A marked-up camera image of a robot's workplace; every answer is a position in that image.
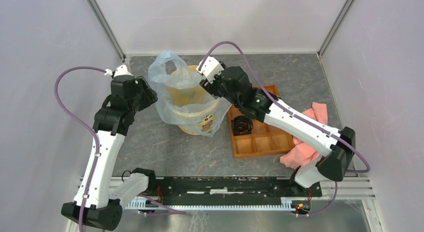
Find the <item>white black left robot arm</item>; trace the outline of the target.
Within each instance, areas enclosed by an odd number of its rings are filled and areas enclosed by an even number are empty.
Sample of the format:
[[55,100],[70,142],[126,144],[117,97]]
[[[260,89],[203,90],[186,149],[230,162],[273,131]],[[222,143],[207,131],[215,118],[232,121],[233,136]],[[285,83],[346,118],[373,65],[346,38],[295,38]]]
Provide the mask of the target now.
[[115,76],[110,86],[111,94],[94,116],[93,144],[82,183],[73,201],[62,205],[61,214],[85,226],[113,231],[123,209],[138,194],[149,196],[157,190],[155,172],[136,168],[110,191],[116,158],[135,114],[154,104],[157,95],[142,76]]

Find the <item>light blue plastic trash bag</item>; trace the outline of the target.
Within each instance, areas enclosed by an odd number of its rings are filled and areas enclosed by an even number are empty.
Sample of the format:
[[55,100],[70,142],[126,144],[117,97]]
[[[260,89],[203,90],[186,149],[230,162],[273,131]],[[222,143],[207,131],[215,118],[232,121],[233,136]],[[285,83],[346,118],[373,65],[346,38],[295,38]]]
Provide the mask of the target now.
[[161,120],[190,135],[213,137],[231,104],[210,95],[199,85],[201,79],[195,65],[187,65],[171,51],[159,53],[147,71]]

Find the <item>yellow capybara trash bin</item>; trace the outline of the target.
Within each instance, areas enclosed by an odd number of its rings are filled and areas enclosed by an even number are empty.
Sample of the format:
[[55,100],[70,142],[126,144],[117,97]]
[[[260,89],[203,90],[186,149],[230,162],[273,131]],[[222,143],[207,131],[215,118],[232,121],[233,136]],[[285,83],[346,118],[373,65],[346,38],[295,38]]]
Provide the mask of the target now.
[[176,118],[178,127],[189,135],[212,134],[215,116],[220,101],[209,95],[201,86],[178,90],[167,87],[170,94],[168,107],[171,118]]

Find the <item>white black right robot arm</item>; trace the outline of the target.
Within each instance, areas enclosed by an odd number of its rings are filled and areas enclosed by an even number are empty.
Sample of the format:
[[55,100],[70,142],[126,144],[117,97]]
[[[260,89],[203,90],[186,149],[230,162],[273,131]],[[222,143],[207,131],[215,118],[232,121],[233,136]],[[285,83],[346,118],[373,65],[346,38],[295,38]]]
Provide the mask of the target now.
[[226,67],[208,58],[196,70],[204,76],[200,85],[208,93],[225,98],[249,119],[288,132],[319,154],[309,164],[298,166],[294,179],[288,183],[293,195],[303,195],[324,179],[335,182],[344,179],[354,156],[356,133],[353,129],[327,126],[290,108],[277,95],[253,87],[241,67]]

